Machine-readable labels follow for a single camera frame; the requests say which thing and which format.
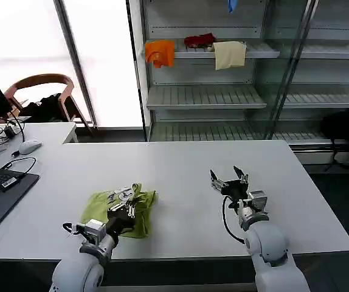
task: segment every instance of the hanging towel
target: hanging towel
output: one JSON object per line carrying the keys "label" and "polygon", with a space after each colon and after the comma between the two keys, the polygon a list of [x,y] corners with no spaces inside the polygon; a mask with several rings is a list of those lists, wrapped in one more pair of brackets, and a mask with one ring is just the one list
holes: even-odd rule
{"label": "hanging towel", "polygon": [[238,0],[229,0],[229,13],[233,13],[237,4]]}
{"label": "hanging towel", "polygon": [[162,65],[173,67],[175,59],[174,41],[152,41],[145,45],[145,58],[147,63],[153,63],[154,67]]}
{"label": "hanging towel", "polygon": [[205,35],[188,36],[184,39],[184,44],[187,47],[199,48],[199,47],[210,47],[216,42],[216,38],[212,33],[207,33]]}
{"label": "hanging towel", "polygon": [[242,67],[245,65],[246,45],[239,41],[214,43],[215,70]]}
{"label": "hanging towel", "polygon": [[81,216],[81,222],[87,223],[90,219],[95,219],[107,223],[107,210],[121,201],[133,198],[137,201],[136,222],[133,229],[123,231],[121,236],[132,238],[145,238],[151,232],[150,210],[156,201],[156,191],[142,192],[141,184],[133,184],[132,192],[106,191],[94,193],[88,200],[87,206]]}

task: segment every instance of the wooden chair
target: wooden chair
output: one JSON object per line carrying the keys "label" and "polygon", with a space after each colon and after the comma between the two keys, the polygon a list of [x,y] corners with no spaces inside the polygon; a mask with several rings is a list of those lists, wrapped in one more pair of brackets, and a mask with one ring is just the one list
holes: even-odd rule
{"label": "wooden chair", "polygon": [[72,97],[72,90],[74,89],[74,85],[72,80],[68,76],[62,74],[41,74],[27,77],[25,79],[22,79],[21,81],[12,84],[12,86],[4,93],[4,95],[12,106],[15,106],[18,110],[21,110],[23,107],[15,99],[15,92],[17,92],[19,89],[33,87],[36,85],[46,83],[62,83],[66,85],[64,91],[58,98],[58,105],[60,106],[60,110],[63,113],[63,116],[70,122],[72,122],[76,117],[80,118],[81,121],[84,123],[85,127],[90,132],[90,134],[93,136],[92,129],[88,126],[87,121],[81,114],[80,109],[78,108],[77,104],[75,103]]}

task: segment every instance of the white desk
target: white desk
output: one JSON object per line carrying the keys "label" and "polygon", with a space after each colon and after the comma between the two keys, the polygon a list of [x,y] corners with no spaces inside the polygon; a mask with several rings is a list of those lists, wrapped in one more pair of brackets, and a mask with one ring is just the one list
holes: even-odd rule
{"label": "white desk", "polygon": [[[63,143],[70,142],[75,138],[75,124],[74,123],[28,123],[24,129],[26,140],[40,139],[43,142],[43,146],[29,156],[36,157],[38,162],[31,170],[32,173],[41,172],[42,163],[45,158],[50,156],[54,152],[55,147],[61,146]],[[11,153],[16,151],[22,142],[21,136],[16,136],[9,142],[9,148],[3,152],[0,152],[0,167],[6,162],[13,159]],[[16,163],[11,169],[25,171],[30,166],[30,161],[22,161],[22,163]],[[19,213],[21,204],[18,203],[15,208],[6,216],[6,218],[0,224],[0,239],[12,223],[13,219]]]}
{"label": "white desk", "polygon": [[[223,198],[210,186],[210,169],[234,179],[233,165],[249,173],[251,189],[267,193],[266,210],[294,254],[349,250],[349,236],[283,141],[64,144],[41,163],[33,171],[41,179],[0,242],[0,259],[59,260],[78,252],[82,238],[62,223],[79,221],[92,193],[134,182],[158,191],[152,234],[121,238],[114,259],[247,256],[227,234]],[[242,236],[233,212],[227,214]]]}

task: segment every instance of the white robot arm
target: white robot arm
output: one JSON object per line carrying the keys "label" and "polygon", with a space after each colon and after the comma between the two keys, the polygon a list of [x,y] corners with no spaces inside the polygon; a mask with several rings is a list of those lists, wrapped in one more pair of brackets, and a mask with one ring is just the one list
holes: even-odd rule
{"label": "white robot arm", "polygon": [[257,291],[309,292],[307,281],[289,251],[288,239],[264,212],[267,196],[263,191],[248,192],[249,176],[237,167],[234,170],[239,179],[226,182],[218,179],[211,170],[212,187],[231,199],[229,208],[237,213],[245,231],[245,240],[241,242],[252,257]]}
{"label": "white robot arm", "polygon": [[95,292],[103,280],[104,268],[111,260],[124,228],[135,223],[133,202],[120,203],[108,211],[104,224],[90,220],[87,224],[65,223],[63,227],[86,239],[74,255],[62,259],[56,266],[49,292]]}

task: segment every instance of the computer mouse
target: computer mouse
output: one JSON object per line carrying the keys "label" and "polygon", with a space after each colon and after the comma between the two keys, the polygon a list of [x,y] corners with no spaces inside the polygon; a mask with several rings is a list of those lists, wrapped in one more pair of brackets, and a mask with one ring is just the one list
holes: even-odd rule
{"label": "computer mouse", "polygon": [[26,155],[33,152],[35,149],[40,148],[40,146],[42,146],[42,142],[39,140],[25,141],[19,146],[19,153]]}

